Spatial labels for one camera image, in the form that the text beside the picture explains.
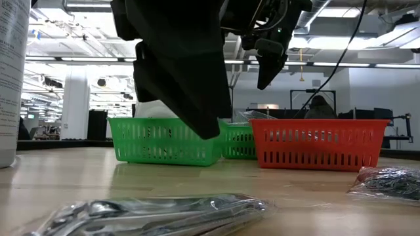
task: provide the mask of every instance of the person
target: person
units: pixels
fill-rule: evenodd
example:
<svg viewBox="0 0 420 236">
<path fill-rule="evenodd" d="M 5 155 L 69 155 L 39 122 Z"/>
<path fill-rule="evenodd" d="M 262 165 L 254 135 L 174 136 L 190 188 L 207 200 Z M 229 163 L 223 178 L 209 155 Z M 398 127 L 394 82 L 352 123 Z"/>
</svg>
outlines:
<svg viewBox="0 0 420 236">
<path fill-rule="evenodd" d="M 316 95 L 309 105 L 309 111 L 304 116 L 305 119 L 336 119 L 333 108 L 329 106 L 326 99 L 321 95 Z"/>
<path fill-rule="evenodd" d="M 18 140 L 31 140 L 28 130 L 24 125 L 23 118 L 19 119 L 19 133 L 18 133 Z"/>
</svg>

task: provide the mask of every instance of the metal frame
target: metal frame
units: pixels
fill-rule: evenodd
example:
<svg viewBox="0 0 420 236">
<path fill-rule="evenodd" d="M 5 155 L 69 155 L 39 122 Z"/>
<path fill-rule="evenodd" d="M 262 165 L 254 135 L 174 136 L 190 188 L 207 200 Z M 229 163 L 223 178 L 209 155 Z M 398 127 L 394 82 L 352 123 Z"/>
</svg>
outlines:
<svg viewBox="0 0 420 236">
<path fill-rule="evenodd" d="M 290 90 L 290 109 L 293 109 L 293 100 L 298 96 L 297 95 L 296 97 L 293 97 L 293 93 L 294 92 L 314 93 L 315 91 L 316 91 L 315 88 L 314 89 L 305 89 L 305 90 L 303 90 L 303 89 L 292 89 L 292 90 Z M 324 93 L 330 100 L 333 101 L 333 103 L 334 103 L 334 112 L 337 113 L 336 91 L 335 90 L 320 90 L 320 92 Z M 331 92 L 333 94 L 333 98 L 331 99 L 326 94 L 326 92 Z"/>
</svg>

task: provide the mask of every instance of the black cable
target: black cable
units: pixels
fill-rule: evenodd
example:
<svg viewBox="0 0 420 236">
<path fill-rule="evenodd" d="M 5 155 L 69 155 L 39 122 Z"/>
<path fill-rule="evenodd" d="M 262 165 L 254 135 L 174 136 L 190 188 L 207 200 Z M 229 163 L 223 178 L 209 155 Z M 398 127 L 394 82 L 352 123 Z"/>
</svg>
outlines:
<svg viewBox="0 0 420 236">
<path fill-rule="evenodd" d="M 381 20 L 382 20 L 384 23 L 386 23 L 386 24 L 394 25 L 394 23 L 387 22 L 387 21 L 383 18 L 383 16 L 378 16 L 378 18 L 379 18 L 379 19 L 381 19 Z"/>
<path fill-rule="evenodd" d="M 282 12 L 282 16 L 277 20 L 277 22 L 275 24 L 273 24 L 272 26 L 268 26 L 268 27 L 266 26 L 266 28 L 264 28 L 265 25 L 269 25 L 269 23 L 267 23 L 267 24 L 265 24 L 261 27 L 253 29 L 252 32 L 253 33 L 258 33 L 259 32 L 260 33 L 260 32 L 271 30 L 272 28 L 276 27 L 286 16 L 288 8 L 289 8 L 289 1 L 286 1 L 285 2 L 285 7 L 283 8 L 284 10 Z"/>
<path fill-rule="evenodd" d="M 350 41 L 348 42 L 348 45 L 347 45 L 347 47 L 346 47 L 346 49 L 343 51 L 343 53 L 342 53 L 342 55 L 341 55 L 341 57 L 340 57 L 340 59 L 338 60 L 338 62 L 337 62 L 337 65 L 334 67 L 334 70 L 333 70 L 333 72 L 331 73 L 331 75 L 328 77 L 328 79 L 321 85 L 321 87 L 319 87 L 315 92 L 314 92 L 314 94 L 304 103 L 304 105 L 302 106 L 302 108 L 293 116 L 293 118 L 296 118 L 296 116 L 309 104 L 309 102 L 311 101 L 311 99 L 313 99 L 313 97 L 315 97 L 315 95 L 317 94 L 317 93 L 319 93 L 319 91 L 322 89 L 322 88 L 324 88 L 327 84 L 328 84 L 328 82 L 331 80 L 331 78 L 334 76 L 334 74 L 335 74 L 335 72 L 337 71 L 337 69 L 339 68 L 339 65 L 340 65 L 340 63 L 341 63 L 341 61 L 343 60 L 343 58 L 344 58 L 344 56 L 346 55 L 346 52 L 347 52 L 347 50 L 348 50 L 348 46 L 350 46 L 350 44 L 351 44 L 351 42 L 353 41 L 353 39 L 354 39 L 354 37 L 356 36 L 356 34 L 358 33 L 358 31 L 359 31 L 359 27 L 360 27 L 360 24 L 362 23 L 362 19 L 363 19 L 363 15 L 364 15 L 364 13 L 365 13 L 365 9 L 366 9 L 366 3 L 368 2 L 368 0 L 364 0 L 364 2 L 363 2 L 363 7 L 362 7 L 362 10 L 360 11 L 360 16 L 359 16 L 359 21 L 357 22 L 357 25 L 356 25 L 356 29 L 354 29 L 354 32 L 353 32 L 353 34 L 352 34 L 352 37 L 350 38 Z"/>
</svg>

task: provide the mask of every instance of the plastic bag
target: plastic bag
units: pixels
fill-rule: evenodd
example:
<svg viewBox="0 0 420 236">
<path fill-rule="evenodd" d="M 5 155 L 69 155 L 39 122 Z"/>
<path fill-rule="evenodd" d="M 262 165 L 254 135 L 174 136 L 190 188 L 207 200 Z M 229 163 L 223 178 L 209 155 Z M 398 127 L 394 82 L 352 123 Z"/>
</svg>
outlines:
<svg viewBox="0 0 420 236">
<path fill-rule="evenodd" d="M 369 199 L 419 204 L 420 170 L 406 167 L 362 167 L 347 193 Z"/>
<path fill-rule="evenodd" d="M 61 208 L 10 235 L 219 236 L 261 220 L 274 209 L 237 194 L 87 201 Z"/>
<path fill-rule="evenodd" d="M 249 125 L 250 119 L 277 119 L 259 111 L 238 111 L 233 125 Z"/>
</svg>

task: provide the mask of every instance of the workbench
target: workbench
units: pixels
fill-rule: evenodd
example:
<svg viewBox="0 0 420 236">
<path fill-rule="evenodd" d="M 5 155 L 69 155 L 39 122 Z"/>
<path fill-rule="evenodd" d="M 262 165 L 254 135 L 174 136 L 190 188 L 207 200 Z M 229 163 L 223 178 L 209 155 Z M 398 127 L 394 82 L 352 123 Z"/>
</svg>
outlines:
<svg viewBox="0 0 420 236">
<path fill-rule="evenodd" d="M 380 158 L 379 165 L 420 168 Z M 261 169 L 221 159 L 211 167 L 120 163 L 112 148 L 19 151 L 0 169 L 0 232 L 78 200 L 204 193 L 244 193 L 278 206 L 236 235 L 418 235 L 420 207 L 354 200 L 353 172 Z"/>
</svg>

